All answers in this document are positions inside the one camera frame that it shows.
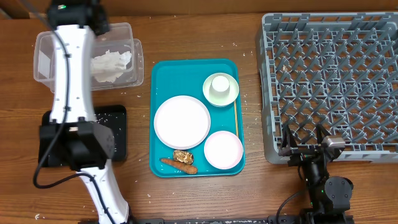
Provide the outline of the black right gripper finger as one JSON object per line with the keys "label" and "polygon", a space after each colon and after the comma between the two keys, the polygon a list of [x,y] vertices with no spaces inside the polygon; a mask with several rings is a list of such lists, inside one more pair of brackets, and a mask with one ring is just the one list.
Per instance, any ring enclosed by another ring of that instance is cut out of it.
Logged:
{"label": "black right gripper finger", "polygon": [[293,148],[297,148],[298,145],[295,141],[294,135],[291,132],[291,129],[289,128],[289,125],[286,124],[283,127],[282,130],[282,144],[281,144],[281,148],[287,148],[287,147],[293,147]]}
{"label": "black right gripper finger", "polygon": [[330,133],[325,129],[325,127],[318,123],[315,127],[316,135],[317,135],[317,144],[321,144],[326,136],[329,136]]}

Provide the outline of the white cup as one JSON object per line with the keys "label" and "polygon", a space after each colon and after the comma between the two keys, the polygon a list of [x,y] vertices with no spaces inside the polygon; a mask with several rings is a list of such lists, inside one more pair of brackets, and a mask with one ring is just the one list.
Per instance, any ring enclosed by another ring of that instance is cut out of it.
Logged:
{"label": "white cup", "polygon": [[225,93],[229,90],[229,80],[222,75],[214,77],[211,82],[211,87],[216,93]]}

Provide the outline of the large white plate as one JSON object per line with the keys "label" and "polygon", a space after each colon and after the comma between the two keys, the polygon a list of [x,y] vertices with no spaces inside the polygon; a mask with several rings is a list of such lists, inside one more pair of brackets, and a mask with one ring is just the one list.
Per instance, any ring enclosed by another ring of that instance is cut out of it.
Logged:
{"label": "large white plate", "polygon": [[199,145],[210,132],[211,117],[198,99],[180,95],[163,102],[154,116],[154,131],[172,149],[187,150]]}

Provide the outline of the white napkin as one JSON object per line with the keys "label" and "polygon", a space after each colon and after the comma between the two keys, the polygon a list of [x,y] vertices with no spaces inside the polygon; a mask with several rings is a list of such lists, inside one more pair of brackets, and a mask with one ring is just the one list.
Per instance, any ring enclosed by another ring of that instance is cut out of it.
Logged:
{"label": "white napkin", "polygon": [[104,55],[91,59],[91,74],[99,83],[114,83],[127,69],[131,58],[130,51],[121,54],[107,50]]}

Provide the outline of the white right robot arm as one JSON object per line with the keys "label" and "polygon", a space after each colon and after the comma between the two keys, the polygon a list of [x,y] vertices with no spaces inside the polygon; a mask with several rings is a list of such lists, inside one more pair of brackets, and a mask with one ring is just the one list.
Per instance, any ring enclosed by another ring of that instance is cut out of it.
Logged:
{"label": "white right robot arm", "polygon": [[[280,156],[288,156],[290,167],[297,167],[305,188],[290,196],[278,208],[276,223],[299,224],[354,224],[354,218],[346,214],[350,209],[354,185],[346,177],[331,176],[327,164],[337,159],[345,149],[343,138],[330,134],[322,125],[315,128],[317,143],[308,149],[300,149],[294,135],[286,125],[282,132]],[[307,192],[310,208],[301,209],[297,216],[280,217],[283,207],[296,196]]]}

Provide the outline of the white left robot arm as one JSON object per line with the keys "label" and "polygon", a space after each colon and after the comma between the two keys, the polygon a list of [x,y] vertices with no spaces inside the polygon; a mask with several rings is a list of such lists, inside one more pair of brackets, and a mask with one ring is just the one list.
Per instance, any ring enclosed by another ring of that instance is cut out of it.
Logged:
{"label": "white left robot arm", "polygon": [[99,1],[52,1],[46,25],[55,49],[55,92],[49,123],[39,128],[40,155],[33,183],[51,159],[72,175],[45,185],[49,189],[79,177],[90,193],[99,223],[133,223],[112,166],[113,131],[96,122],[91,94],[91,54],[97,36],[109,32]]}

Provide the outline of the grey dishwasher rack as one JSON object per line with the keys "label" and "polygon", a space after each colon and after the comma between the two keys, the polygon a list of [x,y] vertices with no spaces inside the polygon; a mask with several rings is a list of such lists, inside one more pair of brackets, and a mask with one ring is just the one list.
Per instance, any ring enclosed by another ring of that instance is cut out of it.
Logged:
{"label": "grey dishwasher rack", "polygon": [[256,36],[265,158],[288,126],[300,147],[317,125],[346,143],[342,161],[397,162],[397,14],[268,13]]}

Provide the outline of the black waste tray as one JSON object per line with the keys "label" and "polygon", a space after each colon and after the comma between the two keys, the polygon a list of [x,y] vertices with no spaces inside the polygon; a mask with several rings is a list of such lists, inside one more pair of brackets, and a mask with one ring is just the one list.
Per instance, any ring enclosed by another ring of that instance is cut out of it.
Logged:
{"label": "black waste tray", "polygon": [[[127,112],[126,108],[123,105],[110,105],[110,106],[97,106],[94,107],[96,122],[103,126],[110,128],[114,134],[114,155],[112,158],[113,162],[121,162],[127,159]],[[50,122],[50,114],[51,110],[46,111],[42,116],[42,126],[48,125]],[[40,143],[39,147],[39,157],[38,162],[42,158],[47,147],[44,144]],[[62,162],[60,159],[51,158],[52,155],[55,155],[55,150],[53,150],[49,159],[43,164],[43,167],[59,167],[59,166],[68,166],[65,162]]]}

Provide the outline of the wooden chopstick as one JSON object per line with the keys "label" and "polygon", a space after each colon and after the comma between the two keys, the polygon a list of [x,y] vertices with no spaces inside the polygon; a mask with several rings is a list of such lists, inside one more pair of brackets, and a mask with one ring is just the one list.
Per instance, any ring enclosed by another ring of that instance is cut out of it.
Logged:
{"label": "wooden chopstick", "polygon": [[238,112],[237,112],[236,100],[234,100],[234,123],[235,123],[236,136],[239,138]]}

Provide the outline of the orange carrot piece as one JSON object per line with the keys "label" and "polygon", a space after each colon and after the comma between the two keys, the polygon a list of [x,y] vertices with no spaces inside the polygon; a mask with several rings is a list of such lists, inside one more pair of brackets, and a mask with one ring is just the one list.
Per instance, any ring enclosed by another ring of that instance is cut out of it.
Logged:
{"label": "orange carrot piece", "polygon": [[190,164],[185,164],[185,163],[174,161],[174,160],[171,160],[168,158],[161,158],[160,161],[163,162],[164,164],[172,166],[186,174],[195,175],[198,172],[198,169],[195,166],[190,165]]}

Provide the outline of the brown food scrap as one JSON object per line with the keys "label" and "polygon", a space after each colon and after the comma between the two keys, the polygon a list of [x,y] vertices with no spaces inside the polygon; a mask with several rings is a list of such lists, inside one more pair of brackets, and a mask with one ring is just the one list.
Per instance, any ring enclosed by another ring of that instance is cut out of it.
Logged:
{"label": "brown food scrap", "polygon": [[184,164],[192,165],[194,162],[194,156],[191,152],[174,150],[173,152],[174,161],[181,162]]}

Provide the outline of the clear plastic bin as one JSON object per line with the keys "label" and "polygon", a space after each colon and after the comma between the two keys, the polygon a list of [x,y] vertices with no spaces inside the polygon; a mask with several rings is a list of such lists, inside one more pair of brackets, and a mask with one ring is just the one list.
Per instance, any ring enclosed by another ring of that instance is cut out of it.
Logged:
{"label": "clear plastic bin", "polygon": [[[111,24],[111,30],[96,38],[93,47],[92,58],[102,56],[109,50],[110,52],[124,53],[130,51],[131,61],[127,69],[116,79],[114,83],[99,83],[91,75],[91,89],[108,90],[117,88],[129,88],[139,86],[144,80],[144,57],[142,44],[139,39],[132,36],[132,29],[129,23],[122,22]],[[34,80],[44,84],[55,91],[55,56],[52,42],[52,33],[41,32],[37,35],[34,51]]]}

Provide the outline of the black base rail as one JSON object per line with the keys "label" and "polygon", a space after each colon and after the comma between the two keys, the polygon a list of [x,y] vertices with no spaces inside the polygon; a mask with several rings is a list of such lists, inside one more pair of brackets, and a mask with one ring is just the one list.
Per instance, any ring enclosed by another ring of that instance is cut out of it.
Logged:
{"label": "black base rail", "polygon": [[[98,223],[97,221],[80,221],[78,223]],[[164,220],[163,218],[152,218],[152,219],[139,219],[134,220],[130,223],[139,224],[276,224],[275,216],[269,216],[265,219],[260,218],[238,218],[238,219],[225,219],[225,218],[213,218],[213,219],[185,219],[185,220]],[[299,220],[299,216],[295,215],[281,215],[279,217],[279,223],[281,224],[298,224],[304,223]],[[320,221],[315,223],[333,223],[329,221]],[[352,216],[347,217],[346,223],[354,224]]]}

